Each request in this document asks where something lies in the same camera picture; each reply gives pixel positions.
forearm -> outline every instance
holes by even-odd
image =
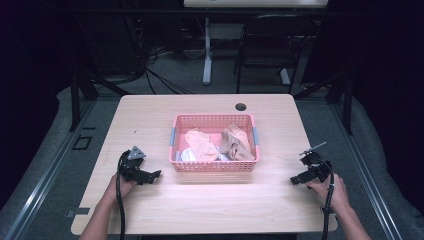
[[[337,219],[342,225],[347,240],[371,239],[362,226],[355,210],[353,210],[351,207],[345,207],[341,210],[335,210],[335,212],[337,214]]]
[[[80,239],[107,239],[109,219],[114,206],[114,201],[102,198],[96,205],[94,213]]]

pink basket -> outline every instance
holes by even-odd
[[[185,141],[185,134],[193,129],[210,135],[210,141],[219,146],[221,133],[230,124],[235,123],[241,130],[247,133],[251,153],[255,156],[253,161],[182,161],[177,159],[179,153],[189,147]],[[176,171],[182,172],[250,172],[259,161],[259,146],[252,115],[201,115],[181,114],[177,115],[171,132],[169,148],[169,161]]]

table leg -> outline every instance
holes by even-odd
[[[280,79],[283,85],[290,85],[290,77],[286,68],[283,68],[280,71]]]
[[[205,67],[203,69],[203,84],[211,84],[211,71],[212,71],[212,53],[211,53],[211,37],[209,30],[209,18],[205,19]]]

wooden table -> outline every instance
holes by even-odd
[[[247,109],[235,109],[244,103]],[[182,173],[168,161],[172,122],[177,114],[252,114],[260,161],[252,172]],[[152,185],[136,186],[124,199],[127,234],[294,233],[322,231],[323,214],[313,191],[293,186],[290,177],[306,171],[299,153],[310,147],[290,95],[125,96],[117,108],[72,225],[81,234],[115,173],[122,152],[138,146],[145,171],[162,170]],[[337,227],[330,217],[330,231]],[[118,234],[118,208],[109,233]]]

human hand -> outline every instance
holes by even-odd
[[[116,174],[111,177],[109,185],[107,186],[106,191],[102,197],[103,199],[116,201],[116,177]],[[127,181],[122,176],[120,176],[119,181],[122,198],[127,196],[128,193],[134,188],[134,186],[137,185],[136,181]]]
[[[306,186],[315,190],[320,198],[325,202],[330,186],[331,176],[321,183],[318,179],[305,183]],[[350,208],[349,196],[347,194],[346,185],[339,175],[334,174],[334,190],[331,198],[331,208],[336,213]]]

